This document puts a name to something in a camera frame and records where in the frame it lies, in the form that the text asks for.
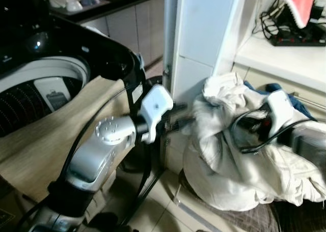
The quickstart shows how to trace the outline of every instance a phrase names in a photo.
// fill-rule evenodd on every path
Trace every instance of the dark fabric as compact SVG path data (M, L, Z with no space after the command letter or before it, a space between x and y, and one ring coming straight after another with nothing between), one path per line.
M203 204L205 207L210 209L215 214L224 218L231 224L250 232L278 232L278 223L276 213L274 213L274 207L272 205L258 205L254 209L245 212L234 212L234 211L221 211L199 198L190 184L188 183L184 171L182 170L179 174L179 183L187 189L197 201Z
M326 209L322 202L304 200L300 207L285 201L274 202L284 232L325 232Z
M282 87L278 83L269 83L266 85L265 90L266 91L260 91L256 90L248 81L243 82L245 86L247 86L249 89L256 91L260 93L261 95L268 95L271 92L281 90ZM288 97L292 103L292 106L298 110L299 112L303 113L306 117L310 119L315 119L314 117L311 116L310 112L307 110L304 104L302 104L296 97L289 95Z

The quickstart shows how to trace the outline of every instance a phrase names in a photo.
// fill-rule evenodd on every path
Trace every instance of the crumpled white sheet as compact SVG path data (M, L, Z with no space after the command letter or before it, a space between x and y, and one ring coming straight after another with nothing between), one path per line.
M243 85L238 74L228 73L207 79L202 95L194 101L196 121L183 169L197 195L219 210L247 211L274 199L296 206L303 199L326 199L326 184L318 168L291 148L269 144L255 155L242 154L233 146L228 127L236 116L259 108L264 97ZM306 118L293 110L287 124ZM255 144L244 130L238 129L236 136L246 146Z

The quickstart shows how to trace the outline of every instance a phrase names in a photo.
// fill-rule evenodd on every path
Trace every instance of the floor tile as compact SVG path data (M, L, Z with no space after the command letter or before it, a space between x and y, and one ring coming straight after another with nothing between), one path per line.
M153 232L192 232L192 230L169 212L164 211Z
M140 182L141 175L132 174L132 177L138 178ZM102 211L114 213L118 222L122 222L132 206L137 189L136 182L132 182L130 176L118 176L109 192L105 194L106 205Z
M156 182L153 189L149 192L149 197L166 208L177 189L177 176L169 170L166 170L160 179Z
M164 207L153 199L146 198L128 225L130 225L132 229L137 229L141 232L151 232L163 212Z
M159 76L163 74L163 60L159 61L146 71L146 78Z
M207 222L212 224L217 229L221 230L222 232L240 232L243 231L242 229L234 226L233 224L228 223L223 218L219 217L211 210L209 210L204 205L200 204L198 201L194 199L194 197L186 191L184 188L181 188L178 199L194 211L197 215L204 218ZM201 223L191 217L188 213L183 211L181 208L176 206L173 202L169 203L167 207L167 211L169 211L173 216L177 217L181 222L184 224L189 224L191 228L202 229L208 231Z

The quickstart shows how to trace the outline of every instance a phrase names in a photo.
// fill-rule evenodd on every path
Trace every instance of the white cloth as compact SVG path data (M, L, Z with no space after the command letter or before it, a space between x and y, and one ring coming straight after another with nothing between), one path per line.
M243 85L238 74L229 73L207 79L202 95L194 101L196 121L183 169L197 195L219 210L247 211L274 199L296 206L303 199L326 199L319 169L291 148L269 144L255 155L242 154L233 146L228 127L236 116L258 109L264 97ZM306 118L293 110L290 123ZM236 137L245 146L255 144L254 137L244 130L238 129Z

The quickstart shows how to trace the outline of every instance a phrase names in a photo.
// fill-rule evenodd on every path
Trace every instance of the washing machine drum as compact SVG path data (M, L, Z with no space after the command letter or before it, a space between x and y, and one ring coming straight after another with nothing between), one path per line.
M89 81L88 65L67 56L43 57L0 79L0 137L54 112Z

